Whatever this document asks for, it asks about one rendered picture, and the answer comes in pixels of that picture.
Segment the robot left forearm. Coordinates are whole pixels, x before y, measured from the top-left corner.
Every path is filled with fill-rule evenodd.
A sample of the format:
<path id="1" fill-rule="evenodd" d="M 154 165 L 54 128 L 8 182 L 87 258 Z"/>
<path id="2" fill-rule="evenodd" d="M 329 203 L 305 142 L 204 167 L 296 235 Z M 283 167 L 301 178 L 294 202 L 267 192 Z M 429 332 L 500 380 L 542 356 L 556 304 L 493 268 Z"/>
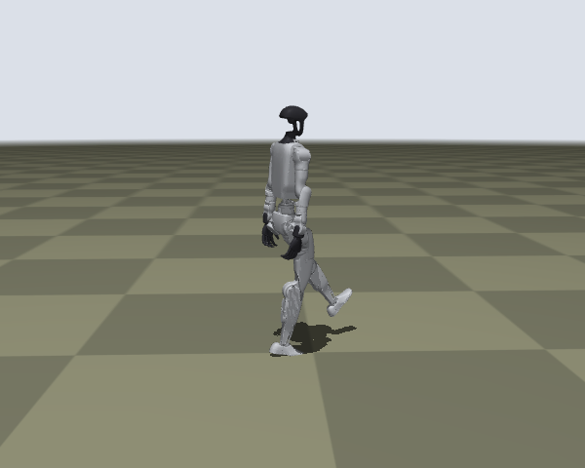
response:
<path id="1" fill-rule="evenodd" d="M 266 198 L 265 198 L 265 205 L 263 207 L 264 208 L 263 213 L 267 213 L 267 220 L 269 221 L 273 215 L 273 212 L 275 212 L 275 210 L 276 210 L 276 198 L 277 197 L 273 196 L 272 188 L 269 188 L 268 184 L 266 184 L 265 195 L 266 195 Z"/>

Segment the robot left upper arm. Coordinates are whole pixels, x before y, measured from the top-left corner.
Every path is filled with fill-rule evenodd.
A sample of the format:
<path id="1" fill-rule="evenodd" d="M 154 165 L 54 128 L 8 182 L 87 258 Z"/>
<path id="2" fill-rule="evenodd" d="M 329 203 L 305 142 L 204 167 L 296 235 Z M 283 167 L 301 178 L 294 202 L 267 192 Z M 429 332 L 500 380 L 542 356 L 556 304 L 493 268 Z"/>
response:
<path id="1" fill-rule="evenodd" d="M 268 176 L 268 187 L 272 188 L 272 184 L 271 184 L 271 170 L 272 170 L 272 150 L 273 150 L 273 146 L 276 142 L 272 143 L 271 147 L 270 147 L 270 164 L 269 164 L 269 176 Z"/>

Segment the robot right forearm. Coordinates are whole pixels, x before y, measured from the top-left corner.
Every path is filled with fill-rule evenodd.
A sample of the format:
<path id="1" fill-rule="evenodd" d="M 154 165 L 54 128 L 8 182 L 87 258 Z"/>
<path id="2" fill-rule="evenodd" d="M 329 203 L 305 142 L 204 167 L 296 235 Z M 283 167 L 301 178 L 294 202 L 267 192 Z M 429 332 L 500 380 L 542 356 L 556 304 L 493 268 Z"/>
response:
<path id="1" fill-rule="evenodd" d="M 310 197 L 311 189 L 309 187 L 304 187 L 301 190 L 299 201 L 295 202 L 294 226 L 299 226 L 298 235 L 303 235 L 306 232 L 307 207 L 309 205 Z"/>

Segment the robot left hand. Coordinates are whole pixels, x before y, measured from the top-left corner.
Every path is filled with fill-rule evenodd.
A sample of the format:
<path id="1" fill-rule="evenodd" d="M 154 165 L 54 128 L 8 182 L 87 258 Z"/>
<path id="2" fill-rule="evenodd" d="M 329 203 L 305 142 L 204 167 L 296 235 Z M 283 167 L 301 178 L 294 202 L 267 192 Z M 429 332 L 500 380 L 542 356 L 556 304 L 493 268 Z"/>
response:
<path id="1" fill-rule="evenodd" d="M 273 240 L 273 233 L 266 227 L 266 225 L 269 223 L 269 221 L 267 220 L 267 213 L 264 213 L 263 214 L 263 222 L 265 224 L 264 224 L 264 226 L 262 228 L 262 243 L 263 243 L 264 246 L 274 248 L 274 246 L 277 246 L 277 245 L 275 244 L 275 242 Z M 279 239 L 279 236 L 278 235 L 275 235 L 275 236 L 276 236 L 277 239 Z M 272 246 L 271 243 L 274 246 Z"/>

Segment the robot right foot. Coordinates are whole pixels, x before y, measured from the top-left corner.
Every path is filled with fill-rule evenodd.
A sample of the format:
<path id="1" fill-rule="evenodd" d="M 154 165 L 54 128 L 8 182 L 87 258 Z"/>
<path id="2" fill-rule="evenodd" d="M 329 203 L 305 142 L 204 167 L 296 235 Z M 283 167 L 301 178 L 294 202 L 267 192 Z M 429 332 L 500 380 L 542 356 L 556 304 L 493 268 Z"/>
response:
<path id="1" fill-rule="evenodd" d="M 269 352 L 273 353 L 273 354 L 279 354 L 279 355 L 289 355 L 289 356 L 296 356 L 296 355 L 302 355 L 304 354 L 304 352 L 294 348 L 293 346 L 291 346 L 289 344 L 288 347 L 284 347 L 285 344 L 283 344 L 283 346 L 281 346 L 281 342 L 274 342 L 270 349 Z"/>

